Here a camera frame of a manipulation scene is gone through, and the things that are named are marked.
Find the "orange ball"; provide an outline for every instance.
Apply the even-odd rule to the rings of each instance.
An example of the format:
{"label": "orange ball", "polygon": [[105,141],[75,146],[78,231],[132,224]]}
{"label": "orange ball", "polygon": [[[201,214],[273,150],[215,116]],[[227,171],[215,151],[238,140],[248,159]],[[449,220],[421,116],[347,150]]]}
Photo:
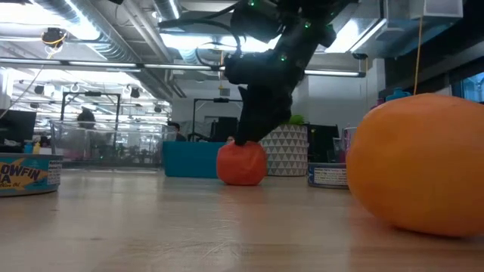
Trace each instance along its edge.
{"label": "orange ball", "polygon": [[253,186],[266,174],[266,154],[259,143],[247,142],[239,147],[232,142],[219,149],[217,175],[226,184]]}
{"label": "orange ball", "polygon": [[484,106],[437,94],[383,104],[346,159],[353,196],[392,225],[443,236],[484,233]]}

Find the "ceiling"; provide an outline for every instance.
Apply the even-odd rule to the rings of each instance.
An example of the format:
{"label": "ceiling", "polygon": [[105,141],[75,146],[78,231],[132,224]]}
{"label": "ceiling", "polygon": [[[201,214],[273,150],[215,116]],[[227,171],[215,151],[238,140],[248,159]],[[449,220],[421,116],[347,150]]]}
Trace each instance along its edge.
{"label": "ceiling", "polygon": [[[179,3],[183,18],[206,16],[235,3],[235,1],[228,0],[166,0],[167,3],[169,1]],[[417,0],[405,0],[405,3],[409,5],[415,1]],[[79,29],[78,25],[73,24],[61,15],[47,11],[38,5],[6,4],[1,2],[2,0],[0,0],[0,57],[47,58],[52,49],[42,43],[41,34],[48,27],[67,29],[70,33],[64,40],[65,43],[61,50],[52,56],[55,60],[93,60],[102,62],[110,60],[96,49],[103,43],[105,44],[106,41],[86,40],[95,39],[99,35],[96,34],[96,29],[102,29],[109,39],[122,43],[120,46],[123,46],[125,51],[128,51],[130,56],[134,58],[134,61],[139,63],[186,63],[188,61],[187,54],[193,53],[193,49],[206,42],[207,39],[209,41],[223,41],[225,44],[233,42],[233,39],[228,37],[228,34],[223,29],[220,30],[211,26],[193,25],[183,29],[158,29],[156,25],[160,20],[160,15],[155,11],[154,0],[125,0],[125,3],[122,5],[116,5],[108,0],[91,0],[90,2],[88,0],[41,1],[81,3],[87,6],[88,8],[86,9],[80,9],[80,13],[87,10],[91,12],[86,17],[82,17],[83,20],[90,21],[93,18],[97,18],[98,21],[100,20],[100,23],[90,23],[87,28],[84,27],[82,29]],[[350,49],[358,41],[362,42],[363,37],[367,36],[383,20],[383,23],[398,23],[402,21],[410,23],[400,23],[399,26],[405,26],[403,30],[400,30],[400,36],[386,36],[386,39],[382,39],[381,34],[387,30],[385,28],[376,29],[378,31],[371,33],[370,39],[367,42],[362,42],[360,47],[355,49],[355,52],[368,53],[370,58],[373,58],[397,54],[396,52],[399,50],[395,50],[395,48],[402,49],[402,51],[411,49],[413,45],[410,42],[402,42],[402,37],[415,37],[418,23],[415,24],[415,20],[412,20],[409,17],[409,13],[406,14],[404,11],[400,14],[397,14],[395,11],[389,12],[389,7],[395,10],[396,6],[394,3],[396,2],[399,5],[403,3],[403,1],[388,0],[383,1],[386,5],[381,6],[382,1],[380,0],[361,0],[359,5],[349,5],[333,21],[334,28],[338,32],[337,40],[329,48],[320,46],[311,59],[308,69],[336,71],[362,71],[366,69],[365,65],[351,55]],[[229,24],[230,18],[231,14],[229,13],[218,17],[216,20]],[[443,23],[428,23],[426,25],[433,26],[433,28],[427,27],[424,29],[424,36],[427,34],[425,36],[426,39],[431,39],[444,29],[440,27],[439,31],[435,30],[435,26],[441,26]],[[245,51],[264,51],[274,46],[275,43],[276,41],[272,41],[266,45],[248,37],[243,45],[243,49]],[[218,62],[221,59],[221,54],[226,53],[230,48],[217,49],[202,49],[201,55],[206,60]],[[138,101],[142,101],[142,103],[138,103],[136,107],[138,109],[137,113],[140,113],[139,118],[142,119],[142,116],[152,116],[150,118],[158,116],[159,119],[157,121],[160,122],[164,122],[169,118],[171,112],[169,102],[171,99],[219,97],[220,86],[231,90],[230,98],[240,98],[236,86],[230,85],[225,78],[221,78],[221,74],[216,72],[166,72],[155,69],[146,69],[141,73],[137,73],[134,70],[117,72],[96,70],[89,72],[65,70],[65,67],[62,70],[44,68],[36,80],[36,85],[54,85],[56,90],[61,91],[69,91],[75,85],[80,87],[80,91],[121,94],[122,103],[126,105],[121,109],[122,114],[126,116],[123,118],[128,118],[130,115],[134,116],[132,104],[137,102],[136,99],[129,96],[130,88],[133,87],[141,88],[141,96],[138,98]],[[11,73],[14,75],[13,99],[15,99],[22,94],[28,86],[27,83],[33,80],[41,67],[19,68],[11,66],[8,69],[13,71]],[[149,78],[153,79],[153,82],[144,80],[147,78],[146,73],[149,73]],[[33,90],[29,90],[26,96],[20,100],[18,107],[25,110],[29,109],[28,100],[46,100],[47,103],[40,104],[38,111],[45,111],[45,115],[51,114],[52,118],[56,118],[60,112],[58,96],[41,97],[34,94]],[[84,97],[82,101],[79,102],[73,98],[72,105],[69,105],[67,109],[70,113],[75,114],[83,107],[82,103],[97,103],[100,116],[110,115],[115,110],[112,101],[105,97],[96,97],[95,99],[93,97]],[[155,104],[164,105],[164,111],[154,113],[153,106]]]}

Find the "teal box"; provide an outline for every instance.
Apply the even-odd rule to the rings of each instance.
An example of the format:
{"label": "teal box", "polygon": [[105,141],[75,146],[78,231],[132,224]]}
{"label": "teal box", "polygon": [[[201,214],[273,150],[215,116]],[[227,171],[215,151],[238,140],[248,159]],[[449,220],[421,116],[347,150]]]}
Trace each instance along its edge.
{"label": "teal box", "polygon": [[167,177],[217,178],[217,153],[225,143],[163,142]]}
{"label": "teal box", "polygon": [[0,153],[0,196],[56,191],[61,171],[62,156]]}

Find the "table surface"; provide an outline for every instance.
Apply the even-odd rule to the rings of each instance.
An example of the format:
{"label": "table surface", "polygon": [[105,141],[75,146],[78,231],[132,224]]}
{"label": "table surface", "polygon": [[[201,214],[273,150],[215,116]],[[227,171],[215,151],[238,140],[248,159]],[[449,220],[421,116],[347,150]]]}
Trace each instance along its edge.
{"label": "table surface", "polygon": [[58,193],[0,199],[0,270],[484,271],[484,239],[396,230],[347,190],[152,172],[63,172]]}

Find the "blue bin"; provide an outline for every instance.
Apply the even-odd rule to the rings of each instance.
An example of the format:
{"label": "blue bin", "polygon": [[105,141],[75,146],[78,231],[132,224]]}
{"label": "blue bin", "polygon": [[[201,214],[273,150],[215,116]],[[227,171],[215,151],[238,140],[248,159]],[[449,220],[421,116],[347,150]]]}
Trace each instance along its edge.
{"label": "blue bin", "polygon": [[217,153],[225,143],[163,142],[167,177],[217,178]]}

